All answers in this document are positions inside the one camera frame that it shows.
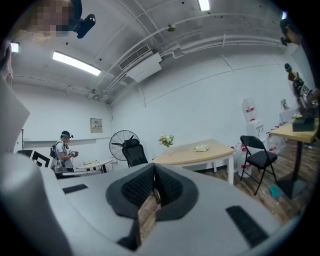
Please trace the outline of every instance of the black mesh chair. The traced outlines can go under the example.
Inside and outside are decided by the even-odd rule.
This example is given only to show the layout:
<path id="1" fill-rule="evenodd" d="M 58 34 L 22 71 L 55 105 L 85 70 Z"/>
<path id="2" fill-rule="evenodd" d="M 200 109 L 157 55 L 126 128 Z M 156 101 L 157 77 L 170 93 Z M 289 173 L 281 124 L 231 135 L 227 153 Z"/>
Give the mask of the black mesh chair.
<path id="1" fill-rule="evenodd" d="M 124 141 L 124 148 L 122 149 L 122 153 L 129 167 L 148 163 L 144 152 L 144 147 L 136 138 Z M 160 203 L 160 196 L 155 187 L 152 189 L 152 193 L 156 199 L 156 202 Z"/>
<path id="2" fill-rule="evenodd" d="M 278 159 L 278 156 L 275 153 L 268 152 L 266 150 L 266 148 L 265 148 L 265 145 L 257 137 L 243 135 L 243 136 L 240 137 L 240 140 L 241 140 L 241 142 L 243 143 L 243 145 L 245 146 L 245 148 L 247 150 L 246 151 L 246 155 L 245 155 L 244 168 L 242 170 L 242 174 L 241 174 L 240 180 L 242 180 L 242 177 L 243 177 L 244 173 L 246 173 L 247 175 L 250 176 L 250 178 L 252 178 L 254 181 L 256 181 L 259 184 L 258 187 L 256 188 L 255 193 L 254 193 L 254 195 L 256 195 L 257 192 L 258 192 L 258 189 L 259 189 L 259 187 L 261 185 L 261 182 L 262 182 L 262 180 L 264 178 L 265 172 L 268 172 L 268 173 L 272 174 L 274 176 L 275 182 L 277 183 L 277 178 L 276 178 L 276 174 L 275 174 L 274 168 L 272 166 L 272 163 Z M 249 149 L 248 149 L 248 147 L 254 148 L 254 149 L 261 149 L 261 151 L 258 151 L 257 153 L 254 153 L 254 154 L 251 154 Z M 246 162 L 248 162 L 249 164 L 257 167 L 259 172 L 260 172 L 260 169 L 263 170 L 263 173 L 262 173 L 260 181 L 257 181 L 255 178 L 253 178 L 250 174 L 248 174 L 245 171 Z M 266 170 L 266 168 L 268 166 L 271 167 L 272 173 Z"/>

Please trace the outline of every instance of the chair backrest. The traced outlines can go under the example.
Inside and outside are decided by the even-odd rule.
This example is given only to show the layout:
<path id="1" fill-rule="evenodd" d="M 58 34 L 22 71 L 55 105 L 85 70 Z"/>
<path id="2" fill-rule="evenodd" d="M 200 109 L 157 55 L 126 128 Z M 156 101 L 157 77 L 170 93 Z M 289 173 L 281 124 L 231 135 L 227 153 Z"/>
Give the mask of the chair backrest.
<path id="1" fill-rule="evenodd" d="M 250 147 L 250 148 L 261 149 L 266 151 L 266 148 L 263 142 L 255 136 L 242 135 L 240 137 L 240 140 L 247 150 L 248 150 L 248 147 Z"/>
<path id="2" fill-rule="evenodd" d="M 137 139 L 126 140 L 122 153 L 130 167 L 148 163 L 144 147 Z"/>

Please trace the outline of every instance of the chair seat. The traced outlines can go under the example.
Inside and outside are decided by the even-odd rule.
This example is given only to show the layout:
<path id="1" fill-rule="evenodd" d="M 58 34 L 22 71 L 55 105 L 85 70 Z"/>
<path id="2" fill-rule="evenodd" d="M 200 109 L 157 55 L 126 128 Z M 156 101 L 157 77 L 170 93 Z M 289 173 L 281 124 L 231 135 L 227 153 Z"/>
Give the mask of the chair seat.
<path id="1" fill-rule="evenodd" d="M 248 156 L 246 158 L 246 161 L 249 164 L 252 164 L 253 166 L 259 168 L 259 169 L 265 169 L 268 165 L 272 164 L 274 161 L 276 161 L 278 159 L 277 154 L 272 153 L 272 152 L 267 152 L 270 161 L 268 160 L 268 157 L 265 153 L 265 151 L 261 150 L 258 151 L 257 153 L 254 153 L 251 156 Z"/>

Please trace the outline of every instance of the backpack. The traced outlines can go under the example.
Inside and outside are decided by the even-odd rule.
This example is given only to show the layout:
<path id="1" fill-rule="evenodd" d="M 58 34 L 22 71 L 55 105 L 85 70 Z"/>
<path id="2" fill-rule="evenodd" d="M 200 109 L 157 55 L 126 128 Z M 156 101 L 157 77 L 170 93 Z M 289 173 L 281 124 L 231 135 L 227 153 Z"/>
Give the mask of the backpack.
<path id="1" fill-rule="evenodd" d="M 55 160 L 58 160 L 57 155 L 56 155 L 56 147 L 58 143 L 62 143 L 61 141 L 58 141 L 56 144 L 53 144 L 52 147 L 50 148 L 50 157 L 54 158 Z"/>

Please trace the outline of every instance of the chair headrest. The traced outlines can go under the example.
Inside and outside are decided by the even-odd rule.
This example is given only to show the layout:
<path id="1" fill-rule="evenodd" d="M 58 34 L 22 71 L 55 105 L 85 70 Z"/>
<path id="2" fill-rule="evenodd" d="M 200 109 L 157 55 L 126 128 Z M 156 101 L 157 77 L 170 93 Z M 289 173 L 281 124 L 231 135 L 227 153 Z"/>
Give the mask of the chair headrest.
<path id="1" fill-rule="evenodd" d="M 138 146 L 139 144 L 140 144 L 140 142 L 136 138 L 128 139 L 128 140 L 124 141 L 125 148 L 133 148 L 133 147 Z"/>

